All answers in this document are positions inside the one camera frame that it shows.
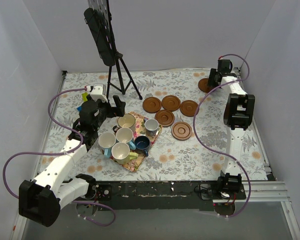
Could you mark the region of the brown wooden coaster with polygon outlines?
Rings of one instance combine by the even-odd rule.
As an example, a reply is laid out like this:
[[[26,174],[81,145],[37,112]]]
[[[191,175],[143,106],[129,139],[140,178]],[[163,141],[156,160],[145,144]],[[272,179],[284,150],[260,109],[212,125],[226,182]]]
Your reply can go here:
[[[187,117],[193,117],[195,115],[198,104],[193,100],[185,100],[180,105],[180,112]]]
[[[147,113],[156,113],[162,107],[162,102],[156,97],[147,97],[142,103],[143,109]]]
[[[175,121],[175,116],[174,114],[166,109],[162,109],[159,110],[154,118],[158,121],[158,123],[162,126],[162,127],[169,127],[171,126],[174,121]]]
[[[174,112],[180,108],[181,101],[175,95],[167,95],[162,99],[161,104],[165,110]]]
[[[204,92],[209,93],[212,89],[214,89],[217,85],[214,82],[209,82],[208,78],[202,78],[198,82],[198,88]]]
[[[192,135],[192,127],[183,121],[176,122],[171,128],[172,136],[180,141],[189,139]]]

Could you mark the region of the white mug light blue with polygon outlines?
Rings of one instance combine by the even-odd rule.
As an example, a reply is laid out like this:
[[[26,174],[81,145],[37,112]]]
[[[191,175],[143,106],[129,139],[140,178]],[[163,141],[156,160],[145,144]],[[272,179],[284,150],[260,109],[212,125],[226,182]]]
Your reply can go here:
[[[98,144],[103,150],[103,155],[106,158],[112,156],[112,148],[116,144],[116,136],[111,132],[105,132],[98,137]]]

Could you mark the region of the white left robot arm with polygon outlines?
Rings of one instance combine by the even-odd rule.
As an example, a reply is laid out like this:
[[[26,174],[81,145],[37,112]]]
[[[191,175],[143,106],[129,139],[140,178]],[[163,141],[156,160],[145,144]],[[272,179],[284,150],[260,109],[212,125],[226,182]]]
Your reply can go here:
[[[122,117],[126,103],[114,95],[115,106],[91,96],[81,105],[60,154],[33,180],[24,180],[18,190],[19,215],[45,227],[51,226],[66,205],[78,198],[96,196],[96,180],[80,173],[65,182],[70,170],[88,153],[98,139],[98,130],[107,118]]]

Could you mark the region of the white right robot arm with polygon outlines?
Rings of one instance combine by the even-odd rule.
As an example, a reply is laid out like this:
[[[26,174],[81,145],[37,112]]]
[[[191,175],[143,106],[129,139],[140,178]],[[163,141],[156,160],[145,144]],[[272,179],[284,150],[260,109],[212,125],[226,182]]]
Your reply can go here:
[[[208,78],[210,88],[221,86],[228,94],[223,114],[227,133],[226,157],[216,184],[211,186],[213,193],[227,200],[243,192],[243,170],[238,161],[241,159],[244,137],[252,123],[255,106],[255,96],[243,90],[232,70],[232,62],[220,57],[217,68],[210,70]]]

